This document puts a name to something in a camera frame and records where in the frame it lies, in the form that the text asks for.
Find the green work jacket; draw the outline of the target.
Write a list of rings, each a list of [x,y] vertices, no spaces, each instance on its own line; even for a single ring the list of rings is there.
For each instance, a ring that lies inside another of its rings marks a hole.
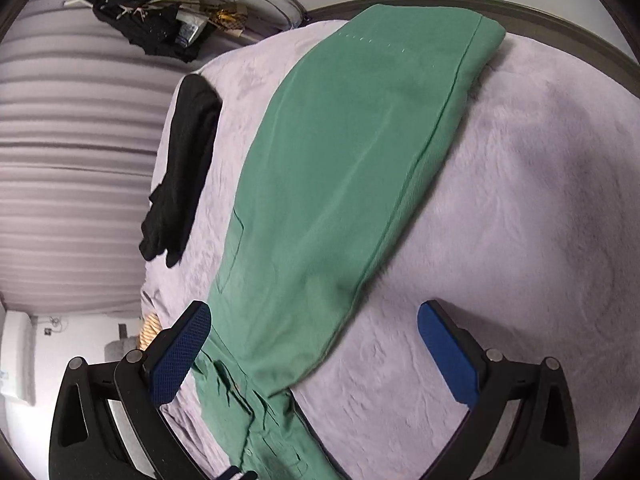
[[[232,465],[262,479],[337,477],[291,387],[357,310],[505,34],[470,10],[371,6],[274,92],[243,164],[193,370]]]

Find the black clothes pile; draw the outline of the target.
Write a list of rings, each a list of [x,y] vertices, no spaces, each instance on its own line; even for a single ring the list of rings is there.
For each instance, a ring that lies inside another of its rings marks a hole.
[[[179,0],[81,0],[94,16],[112,26],[145,54],[190,63],[198,57],[201,39],[187,44],[179,38]]]

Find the beige striped cloth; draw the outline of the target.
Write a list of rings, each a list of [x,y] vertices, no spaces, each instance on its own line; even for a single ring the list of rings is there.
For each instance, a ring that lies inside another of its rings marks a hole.
[[[145,315],[138,335],[137,348],[142,351],[149,348],[149,345],[162,330],[160,318],[155,313]]]

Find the black garment on bed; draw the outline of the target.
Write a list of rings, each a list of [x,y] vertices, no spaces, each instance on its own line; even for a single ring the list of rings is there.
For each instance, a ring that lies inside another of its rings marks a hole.
[[[186,250],[198,202],[213,159],[222,99],[208,81],[190,74],[179,86],[171,118],[166,171],[150,195],[142,225],[143,259],[164,256],[178,264]]]

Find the lilac plush bed blanket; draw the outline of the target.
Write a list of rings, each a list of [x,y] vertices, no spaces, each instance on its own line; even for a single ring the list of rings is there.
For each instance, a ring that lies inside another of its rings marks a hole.
[[[594,478],[639,407],[639,101],[506,35],[454,145],[329,357],[293,396],[354,479],[415,479],[461,422],[416,328],[440,299],[483,346],[554,356]]]

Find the grey curtain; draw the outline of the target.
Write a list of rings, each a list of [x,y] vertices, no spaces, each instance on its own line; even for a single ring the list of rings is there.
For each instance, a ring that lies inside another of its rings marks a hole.
[[[188,66],[72,0],[29,0],[1,44],[1,298],[33,315],[134,312],[156,153]]]

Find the cluttered items on shelf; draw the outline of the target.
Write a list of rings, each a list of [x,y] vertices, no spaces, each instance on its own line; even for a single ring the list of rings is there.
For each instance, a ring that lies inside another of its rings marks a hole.
[[[247,8],[229,0],[167,0],[166,3],[177,10],[176,19],[181,25],[176,43],[183,48],[192,47],[208,25],[240,36],[248,20]]]

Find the clear plastic basin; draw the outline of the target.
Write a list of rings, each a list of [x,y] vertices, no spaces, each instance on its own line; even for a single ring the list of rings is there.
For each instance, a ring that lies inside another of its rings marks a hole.
[[[307,11],[297,0],[233,0],[246,6],[258,22],[279,32],[302,26]]]

